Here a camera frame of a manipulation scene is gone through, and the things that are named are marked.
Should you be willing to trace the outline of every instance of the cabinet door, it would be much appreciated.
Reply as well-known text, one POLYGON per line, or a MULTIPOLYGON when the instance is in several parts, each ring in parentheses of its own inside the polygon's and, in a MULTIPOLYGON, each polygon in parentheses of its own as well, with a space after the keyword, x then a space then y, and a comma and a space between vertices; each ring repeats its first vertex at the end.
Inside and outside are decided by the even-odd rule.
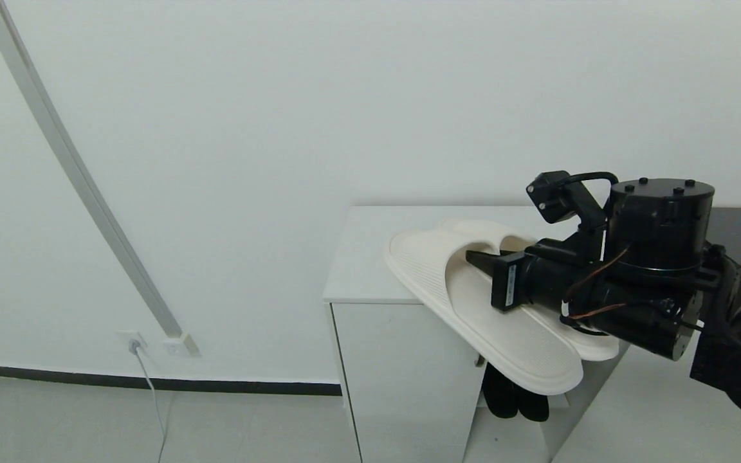
POLYGON ((479 354, 423 305, 333 304, 363 463, 461 463, 479 354))

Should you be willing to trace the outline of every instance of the wall socket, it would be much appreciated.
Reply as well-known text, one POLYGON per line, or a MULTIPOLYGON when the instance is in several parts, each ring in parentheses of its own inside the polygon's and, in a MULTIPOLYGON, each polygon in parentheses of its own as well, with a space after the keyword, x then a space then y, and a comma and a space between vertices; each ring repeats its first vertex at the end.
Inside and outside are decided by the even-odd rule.
POLYGON ((182 334, 178 338, 168 338, 162 341, 162 345, 165 346, 168 354, 174 357, 201 357, 199 355, 199 348, 194 343, 194 339, 187 333, 182 334))
POLYGON ((135 329, 120 329, 119 331, 116 331, 116 335, 118 336, 118 339, 122 341, 122 345, 125 348, 127 348, 127 346, 130 345, 130 341, 133 340, 139 341, 139 345, 142 346, 143 349, 147 347, 147 343, 142 339, 142 335, 135 329))

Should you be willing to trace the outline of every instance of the white cable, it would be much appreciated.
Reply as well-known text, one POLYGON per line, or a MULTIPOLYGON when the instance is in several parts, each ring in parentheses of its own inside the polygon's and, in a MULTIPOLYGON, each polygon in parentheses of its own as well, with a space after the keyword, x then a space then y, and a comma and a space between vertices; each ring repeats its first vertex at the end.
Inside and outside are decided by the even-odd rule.
POLYGON ((167 431, 165 431, 165 425, 162 424, 162 416, 159 414, 159 402, 156 401, 156 389, 153 387, 153 383, 151 382, 151 377, 147 375, 147 370, 145 369, 145 364, 142 363, 142 358, 139 357, 138 349, 140 347, 140 343, 136 340, 133 340, 130 342, 129 349, 131 354, 136 356, 136 360, 139 361, 139 366, 142 367, 142 372, 145 373, 145 379, 147 380, 147 386, 151 387, 151 392, 153 393, 153 406, 156 407, 156 419, 159 420, 159 428, 162 430, 162 445, 159 447, 159 459, 156 460, 157 463, 161 463, 162 461, 162 452, 165 451, 165 440, 167 440, 167 431))

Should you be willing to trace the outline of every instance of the baseboard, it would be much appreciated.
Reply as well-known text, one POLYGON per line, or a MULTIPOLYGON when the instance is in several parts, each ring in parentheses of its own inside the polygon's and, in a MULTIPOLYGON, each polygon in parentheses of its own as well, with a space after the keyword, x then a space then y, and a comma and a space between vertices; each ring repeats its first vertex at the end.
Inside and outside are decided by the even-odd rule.
MULTIPOLYGON (((144 378, 132 376, 90 375, 86 373, 45 372, 25 368, 0 367, 0 376, 33 381, 80 384, 85 386, 147 389, 144 378)), ((338 384, 311 382, 191 381, 153 378, 157 390, 186 392, 224 392, 232 394, 342 395, 338 384)))

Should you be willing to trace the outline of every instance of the cabinet top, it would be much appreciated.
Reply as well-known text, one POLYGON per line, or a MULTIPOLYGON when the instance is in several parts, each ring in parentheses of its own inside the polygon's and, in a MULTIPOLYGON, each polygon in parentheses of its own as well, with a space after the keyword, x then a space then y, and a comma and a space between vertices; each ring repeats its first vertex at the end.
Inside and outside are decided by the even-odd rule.
POLYGON ((449 217, 504 223, 532 237, 565 239, 578 219, 548 224, 527 206, 355 206, 347 214, 324 289, 325 302, 419 304, 388 270, 385 246, 406 230, 435 228, 449 217))

